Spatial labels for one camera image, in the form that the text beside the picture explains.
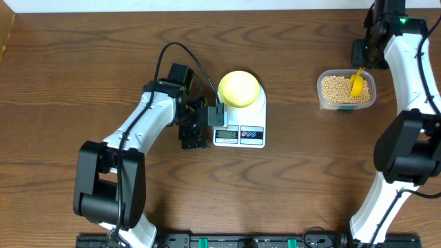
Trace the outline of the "yellow plastic scoop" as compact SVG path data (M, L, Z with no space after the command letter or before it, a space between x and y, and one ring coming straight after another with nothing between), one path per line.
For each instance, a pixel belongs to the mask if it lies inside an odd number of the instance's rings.
M360 68L355 74L351 75L350 82L352 84L352 89L350 92L351 97L358 97L361 95L363 87L364 87L364 79L361 76L364 68Z

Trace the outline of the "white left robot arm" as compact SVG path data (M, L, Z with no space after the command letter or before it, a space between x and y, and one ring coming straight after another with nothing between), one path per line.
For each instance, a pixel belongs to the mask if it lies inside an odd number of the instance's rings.
M157 229L144 214L145 156L167 126L177 125L183 149L207 149L207 99L188 97L194 71L175 63L167 77L149 82L128 119L100 143L79 150L73 210L108 230L79 236L77 247L155 247Z

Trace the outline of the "white digital kitchen scale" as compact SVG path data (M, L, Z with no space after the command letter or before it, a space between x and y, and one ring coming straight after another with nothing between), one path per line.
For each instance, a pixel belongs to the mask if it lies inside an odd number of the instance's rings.
M264 148L266 142L267 98L259 86L257 99L247 107L235 108L227 104L223 92L218 90L224 102L224 126L213 128L213 144L219 147Z

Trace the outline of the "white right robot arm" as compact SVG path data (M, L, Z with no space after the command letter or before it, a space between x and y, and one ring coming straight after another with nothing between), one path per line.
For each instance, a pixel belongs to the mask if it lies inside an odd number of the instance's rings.
M408 16L401 0L375 0L363 26L366 35L353 41L351 63L390 70L397 116L376 142L373 185L336 246L414 247L420 245L416 238L388 238L387 230L410 195L430 198L418 188L440 174L440 93L429 58L433 30Z

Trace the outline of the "clear container of soybeans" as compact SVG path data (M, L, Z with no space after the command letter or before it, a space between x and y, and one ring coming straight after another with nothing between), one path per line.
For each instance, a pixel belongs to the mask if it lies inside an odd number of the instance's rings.
M372 75L365 69L361 74L364 79L361 95L349 95L352 89L351 75L358 70L328 70L319 76L317 91L320 109L352 111L373 105L376 100L376 85Z

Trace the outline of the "yellow bowl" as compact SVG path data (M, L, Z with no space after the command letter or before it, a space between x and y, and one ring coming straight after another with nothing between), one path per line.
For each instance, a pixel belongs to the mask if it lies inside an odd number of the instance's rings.
M219 83L218 95L228 106L244 108L253 104L260 94L260 84L256 77L246 71L226 74Z

